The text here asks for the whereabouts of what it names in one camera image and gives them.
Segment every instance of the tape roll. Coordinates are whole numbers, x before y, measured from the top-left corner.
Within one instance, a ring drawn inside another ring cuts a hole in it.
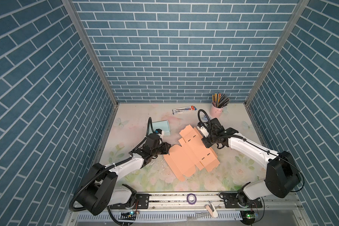
[[[193,205],[193,204],[196,203],[196,201],[197,201],[197,198],[196,198],[196,196],[194,194],[190,193],[190,194],[187,195],[187,202],[188,202],[188,204]]]

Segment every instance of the floral pattern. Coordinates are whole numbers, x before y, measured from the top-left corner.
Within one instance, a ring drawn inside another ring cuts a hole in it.
[[[163,141],[172,145],[179,144],[179,132],[186,125],[196,126],[197,111],[172,115],[172,109],[183,107],[183,104],[121,104],[117,112],[100,163],[118,162],[128,156],[144,137],[148,117],[152,121],[168,120],[171,135]],[[197,109],[210,110],[210,104],[194,104]],[[254,142],[260,143],[253,125],[243,104],[229,104],[219,117],[225,127],[237,129],[240,133]],[[218,155],[220,165],[207,172],[198,170],[185,181],[179,181],[167,165],[163,156],[158,156],[145,167],[135,170],[118,181],[126,183],[138,192],[163,191],[235,191],[248,182],[265,178],[266,170],[242,153],[225,147],[212,147]]]

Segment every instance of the flattened peach cardboard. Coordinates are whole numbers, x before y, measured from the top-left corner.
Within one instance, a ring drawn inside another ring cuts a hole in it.
[[[191,125],[181,130],[180,142],[181,146],[175,144],[169,150],[169,154],[164,155],[167,164],[180,181],[184,181],[186,177],[192,176],[199,170],[205,168],[208,172],[216,168],[220,162],[214,150],[206,148],[202,143],[202,135]]]

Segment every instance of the pink pencil holder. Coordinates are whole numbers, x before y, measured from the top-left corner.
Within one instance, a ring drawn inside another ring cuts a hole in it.
[[[221,116],[223,108],[217,108],[213,105],[211,105],[210,115],[214,118],[218,118]]]

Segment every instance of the brick wallpaper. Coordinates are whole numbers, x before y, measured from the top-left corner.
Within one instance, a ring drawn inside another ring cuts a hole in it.
[[[120,102],[243,102],[298,0],[74,0]]]
[[[310,0],[250,103],[270,148],[307,179],[312,224],[339,225],[339,0]]]
[[[111,108],[61,0],[0,0],[0,226],[63,223]]]

